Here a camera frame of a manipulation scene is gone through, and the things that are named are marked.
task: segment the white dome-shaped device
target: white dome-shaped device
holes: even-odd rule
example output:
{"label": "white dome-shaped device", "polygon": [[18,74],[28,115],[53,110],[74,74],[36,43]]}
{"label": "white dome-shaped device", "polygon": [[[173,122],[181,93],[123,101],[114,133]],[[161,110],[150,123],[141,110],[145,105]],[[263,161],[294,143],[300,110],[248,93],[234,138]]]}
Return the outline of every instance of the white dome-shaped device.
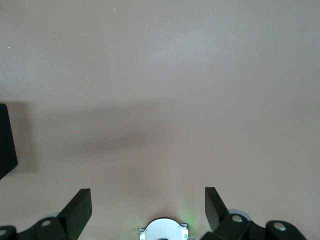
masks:
{"label": "white dome-shaped device", "polygon": [[139,228],[140,240],[187,240],[186,223],[177,223],[170,218],[157,218],[147,227]]}

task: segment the black object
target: black object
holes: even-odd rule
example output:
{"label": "black object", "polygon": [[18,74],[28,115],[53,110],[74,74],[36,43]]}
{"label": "black object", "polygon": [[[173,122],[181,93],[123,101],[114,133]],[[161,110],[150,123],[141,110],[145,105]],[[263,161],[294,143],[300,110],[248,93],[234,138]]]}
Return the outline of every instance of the black object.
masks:
{"label": "black object", "polygon": [[8,108],[0,103],[0,180],[18,165]]}
{"label": "black object", "polygon": [[58,214],[17,233],[14,226],[0,226],[0,240],[77,240],[92,214],[90,189],[81,189]]}
{"label": "black object", "polygon": [[205,215],[212,232],[201,240],[306,240],[288,222],[269,221],[263,228],[240,214],[230,214],[214,187],[205,188]]}

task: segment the silver screw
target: silver screw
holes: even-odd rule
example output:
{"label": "silver screw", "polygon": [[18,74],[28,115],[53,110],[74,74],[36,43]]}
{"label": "silver screw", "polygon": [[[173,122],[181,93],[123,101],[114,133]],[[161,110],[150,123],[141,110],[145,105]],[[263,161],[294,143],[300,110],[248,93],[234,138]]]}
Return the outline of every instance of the silver screw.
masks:
{"label": "silver screw", "polygon": [[278,230],[280,230],[280,231],[285,231],[285,230],[287,230],[286,229],[286,227],[285,227],[285,225],[283,225],[281,222],[275,222],[274,224],[273,224],[273,226],[276,228],[276,229],[278,229]]}
{"label": "silver screw", "polygon": [[0,230],[0,236],[5,235],[6,233],[7,233],[7,230],[6,230],[6,229]]}
{"label": "silver screw", "polygon": [[45,221],[43,221],[42,223],[41,223],[41,226],[42,227],[45,227],[45,226],[48,226],[48,225],[50,225],[51,224],[51,220],[45,220]]}
{"label": "silver screw", "polygon": [[242,218],[239,215],[233,215],[232,220],[236,223],[242,223]]}

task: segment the white device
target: white device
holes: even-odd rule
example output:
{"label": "white device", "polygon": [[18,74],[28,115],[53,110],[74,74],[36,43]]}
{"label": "white device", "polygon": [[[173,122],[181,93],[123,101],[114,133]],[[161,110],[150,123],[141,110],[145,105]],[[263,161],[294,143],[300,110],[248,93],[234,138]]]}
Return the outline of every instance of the white device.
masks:
{"label": "white device", "polygon": [[140,227],[140,240],[188,240],[186,223],[177,223],[170,218],[157,218],[147,227]]}

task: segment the beige wall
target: beige wall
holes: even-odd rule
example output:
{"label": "beige wall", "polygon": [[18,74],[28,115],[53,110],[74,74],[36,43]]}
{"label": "beige wall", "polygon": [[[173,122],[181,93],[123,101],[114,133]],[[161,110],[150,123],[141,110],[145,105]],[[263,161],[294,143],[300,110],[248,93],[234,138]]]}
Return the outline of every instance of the beige wall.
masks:
{"label": "beige wall", "polygon": [[91,188],[81,240],[209,225],[204,188],[320,239],[320,1],[1,0],[0,102],[19,158],[0,226]]}

